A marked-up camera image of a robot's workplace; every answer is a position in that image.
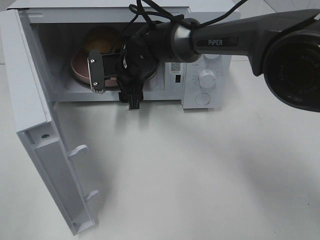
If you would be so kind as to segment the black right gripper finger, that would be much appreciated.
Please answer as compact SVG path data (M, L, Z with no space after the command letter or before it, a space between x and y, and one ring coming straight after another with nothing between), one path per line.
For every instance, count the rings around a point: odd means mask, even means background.
M139 110L140 102L144 99L143 85L120 86L118 97L121 103L128 103L129 110Z

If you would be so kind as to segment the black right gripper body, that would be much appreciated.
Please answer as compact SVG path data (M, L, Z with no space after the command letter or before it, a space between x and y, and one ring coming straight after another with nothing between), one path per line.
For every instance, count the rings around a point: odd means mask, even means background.
M158 68L157 60L150 51L144 38L131 37L123 45L115 62L117 82L120 86L143 85L142 77L147 72Z

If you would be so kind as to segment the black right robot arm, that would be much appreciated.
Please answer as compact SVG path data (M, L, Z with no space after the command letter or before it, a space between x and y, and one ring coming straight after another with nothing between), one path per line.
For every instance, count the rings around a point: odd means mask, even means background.
M143 26L119 53L104 54L107 77L114 76L120 99L138 109L144 82L160 63L193 63L201 55L245 56L252 73L293 108L320 110L320 11L276 12L198 26L195 19Z

